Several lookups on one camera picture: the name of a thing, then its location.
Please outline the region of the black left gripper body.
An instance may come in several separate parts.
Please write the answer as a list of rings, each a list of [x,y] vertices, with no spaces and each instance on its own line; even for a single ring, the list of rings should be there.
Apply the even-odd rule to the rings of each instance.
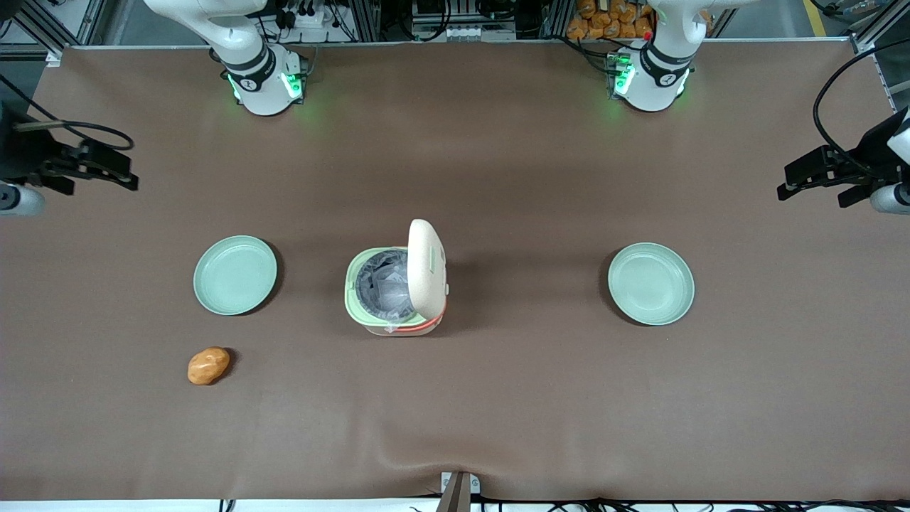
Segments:
[[[871,189],[908,182],[908,107],[872,127],[851,155],[865,168]]]

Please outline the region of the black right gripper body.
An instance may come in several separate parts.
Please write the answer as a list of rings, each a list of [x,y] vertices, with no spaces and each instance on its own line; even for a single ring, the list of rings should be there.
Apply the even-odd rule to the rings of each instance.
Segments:
[[[75,193],[72,176],[78,173],[79,149],[53,137],[48,130],[19,131],[32,117],[2,103],[1,181]]]

